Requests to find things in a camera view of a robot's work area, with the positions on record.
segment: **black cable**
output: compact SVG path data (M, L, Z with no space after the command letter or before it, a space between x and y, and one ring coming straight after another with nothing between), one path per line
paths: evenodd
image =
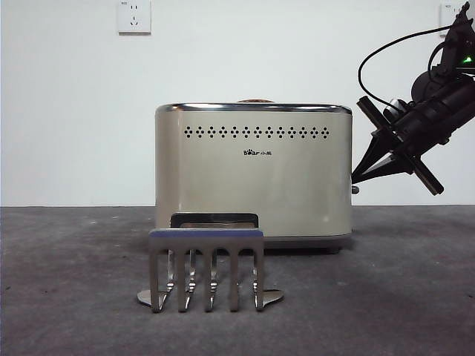
M437 45L437 47L434 48L434 50L432 51L432 54L430 55L430 58L429 58L429 63L427 64L427 75L429 76L429 80L431 82L433 82L432 80L432 61L433 59L436 57L437 53L442 49L444 48L446 45L448 45L448 42L447 41L443 41L442 43L439 43Z
M443 30L449 30L451 28L454 28L454 27L458 27L458 26L462 26L463 24L467 24L467 23L472 23L474 20L473 19L470 19L470 20L467 20L467 21L464 21L464 22L460 22L458 24L452 24L450 26L444 26L444 27L439 27L439 28L434 28L433 30L427 30L427 31L422 31L422 32L418 32L418 33L412 33L410 35L407 35L407 36L404 36L404 37L401 37L400 39L396 39L388 44L385 44L383 47L380 47L379 49L375 50L374 52L372 52L368 57L366 57L364 59L364 61L360 64L359 66L359 69L358 69L358 82L359 82L359 85L361 87L361 89L364 90L364 92L366 94L368 94L369 96L371 96L373 99L383 103L383 104L386 104L387 106L390 106L392 107L394 110L398 111L399 113L401 113L402 111L400 109L398 109L396 106L390 104L389 102L386 102L384 101L383 99L380 99L378 98L376 95L373 95L368 89L366 89L366 87L364 86L362 80L361 80L361 70L363 69L364 65L366 64L366 62L368 62L368 60L370 60L372 57L374 57L376 54L378 54L379 52L385 50L386 48L390 47L390 46L393 46L395 45L396 43L399 43L399 42L402 42L402 41L405 41L406 39L412 39L413 37L417 37L417 36L423 36L423 35L428 35L429 33L434 33L434 32L439 32L439 31L443 31Z

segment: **metal toaster rack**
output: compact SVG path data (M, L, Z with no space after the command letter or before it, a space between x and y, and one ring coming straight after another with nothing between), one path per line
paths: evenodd
M178 310L186 312L196 287L196 250L203 255L203 281L206 312L213 309L217 291L217 249L229 253L230 290L229 309L239 309L238 258L243 249L254 252L253 291L255 308L280 300L284 294L278 289L263 289L263 233L257 228L158 228L149 234L150 290L138 293L138 300L151 306L155 313L162 311L170 293L176 289ZM166 289L159 290L158 255L168 251ZM185 256L189 252L189 273L186 275Z

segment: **toaster base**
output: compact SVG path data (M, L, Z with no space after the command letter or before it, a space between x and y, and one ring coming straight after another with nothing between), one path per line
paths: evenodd
M264 248L328 248L340 249L351 245L352 234L335 236L264 237Z

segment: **toaster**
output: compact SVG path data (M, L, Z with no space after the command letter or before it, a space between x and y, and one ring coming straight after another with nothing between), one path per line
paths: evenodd
M266 248L350 236L349 108L183 103L155 120L157 228L256 227Z

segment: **gray floor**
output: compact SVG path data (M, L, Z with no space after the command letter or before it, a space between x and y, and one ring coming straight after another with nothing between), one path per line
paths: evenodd
M355 207L340 254L267 253L263 313L245 271L238 313L226 282L212 313L199 285L187 313L137 303L153 213L2 209L2 354L475 355L474 206Z

